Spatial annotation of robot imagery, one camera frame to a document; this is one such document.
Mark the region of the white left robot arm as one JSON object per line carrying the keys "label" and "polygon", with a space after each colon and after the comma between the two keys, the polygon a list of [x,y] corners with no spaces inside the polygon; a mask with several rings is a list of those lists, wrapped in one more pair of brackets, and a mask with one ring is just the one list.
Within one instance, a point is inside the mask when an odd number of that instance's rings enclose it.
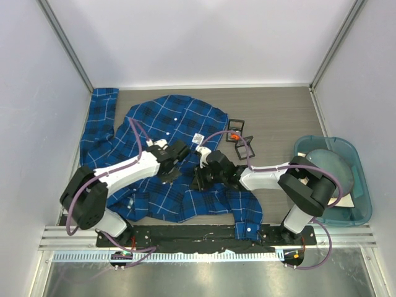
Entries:
{"label": "white left robot arm", "polygon": [[146,150],[138,155],[105,168],[81,166],[74,173],[60,197],[67,210],[66,232],[69,236],[79,229],[94,228],[103,238],[119,247],[127,246],[134,235],[133,227],[118,213],[107,208],[107,200],[115,192],[142,179],[158,177],[170,183],[181,175],[176,165],[190,153],[181,140],[168,145],[165,139],[148,141]]}

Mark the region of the blue plaid shirt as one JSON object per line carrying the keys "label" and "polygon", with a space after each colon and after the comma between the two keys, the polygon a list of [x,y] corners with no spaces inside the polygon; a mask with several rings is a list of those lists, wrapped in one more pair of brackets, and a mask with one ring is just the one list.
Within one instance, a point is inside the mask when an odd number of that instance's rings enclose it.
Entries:
{"label": "blue plaid shirt", "polygon": [[[116,88],[93,91],[88,120],[80,142],[80,164],[104,168],[138,154],[138,142],[147,137],[165,139],[169,144],[182,140],[195,149],[196,134],[208,139],[206,146],[215,150],[220,132],[228,124],[228,115],[209,103],[185,95],[163,97],[136,104],[127,112],[119,127],[114,126]],[[216,184],[208,191],[190,189],[196,155],[181,164],[181,176],[172,184],[157,177],[142,179],[115,192],[108,198],[108,208],[127,220],[145,217],[181,223],[198,215],[232,214],[235,236],[254,239],[263,219],[262,207],[251,192],[233,191]]]}

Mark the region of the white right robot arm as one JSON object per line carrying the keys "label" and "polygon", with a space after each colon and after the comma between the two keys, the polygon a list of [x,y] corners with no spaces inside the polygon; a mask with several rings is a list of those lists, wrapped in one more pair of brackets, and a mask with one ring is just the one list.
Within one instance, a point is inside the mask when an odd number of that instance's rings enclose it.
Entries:
{"label": "white right robot arm", "polygon": [[304,227],[323,215],[336,192],[338,200],[343,196],[342,185],[333,174],[301,156],[271,167],[235,165],[219,150],[202,153],[190,188],[205,191],[214,184],[235,191],[283,190],[294,203],[278,232],[286,244],[294,244],[302,237]]}

